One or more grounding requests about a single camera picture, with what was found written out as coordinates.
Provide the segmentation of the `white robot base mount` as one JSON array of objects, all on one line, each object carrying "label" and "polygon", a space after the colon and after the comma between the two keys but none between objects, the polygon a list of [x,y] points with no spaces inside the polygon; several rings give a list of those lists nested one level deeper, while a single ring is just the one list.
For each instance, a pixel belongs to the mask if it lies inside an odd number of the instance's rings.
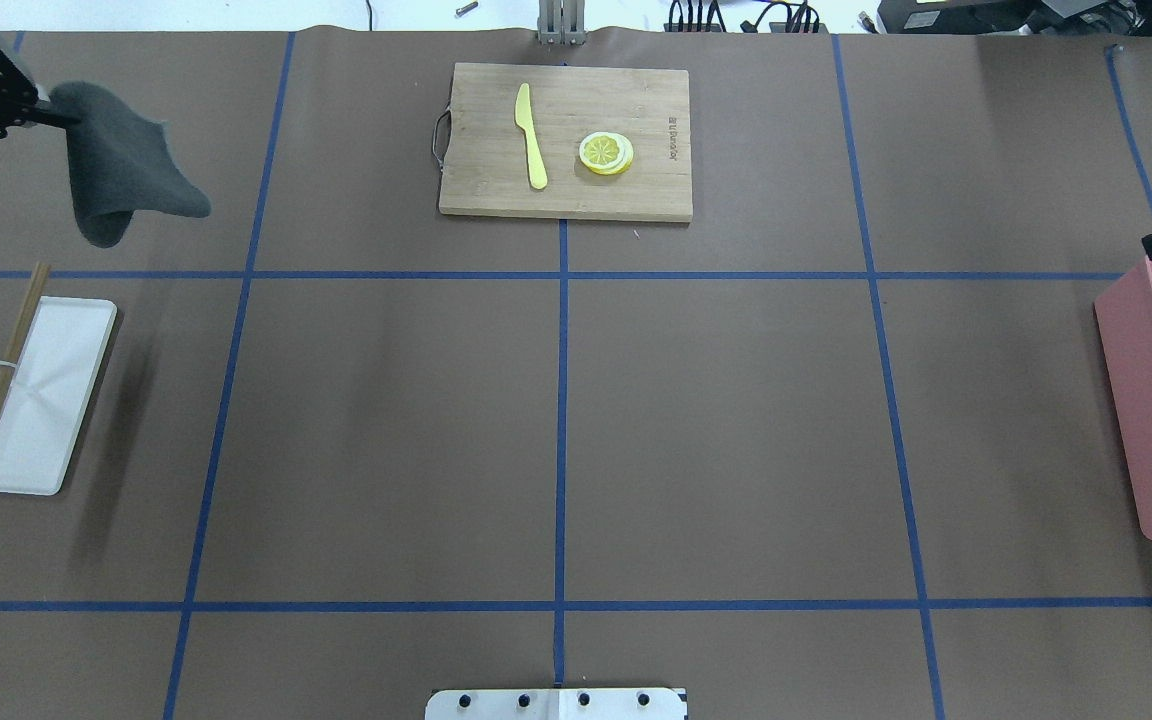
[{"label": "white robot base mount", "polygon": [[447,689],[425,719],[689,719],[684,689],[667,687]]}]

